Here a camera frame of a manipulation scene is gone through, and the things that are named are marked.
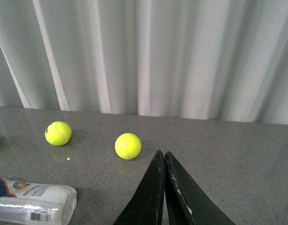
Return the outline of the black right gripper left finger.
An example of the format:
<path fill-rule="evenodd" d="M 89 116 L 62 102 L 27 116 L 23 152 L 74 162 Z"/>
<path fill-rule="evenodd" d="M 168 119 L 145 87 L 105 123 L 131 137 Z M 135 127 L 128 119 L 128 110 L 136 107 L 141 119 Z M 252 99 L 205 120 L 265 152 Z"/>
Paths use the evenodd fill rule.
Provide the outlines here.
<path fill-rule="evenodd" d="M 162 224 L 165 173 L 164 155 L 158 150 L 131 200 L 115 220 L 115 225 Z"/>

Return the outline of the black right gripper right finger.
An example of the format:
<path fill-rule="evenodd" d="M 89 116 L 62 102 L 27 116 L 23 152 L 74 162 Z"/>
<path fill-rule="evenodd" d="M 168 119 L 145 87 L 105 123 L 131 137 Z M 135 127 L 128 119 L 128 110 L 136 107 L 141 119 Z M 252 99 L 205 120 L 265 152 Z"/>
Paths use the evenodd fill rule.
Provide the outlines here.
<path fill-rule="evenodd" d="M 165 154 L 165 195 L 171 225 L 233 225 L 171 152 Z"/>

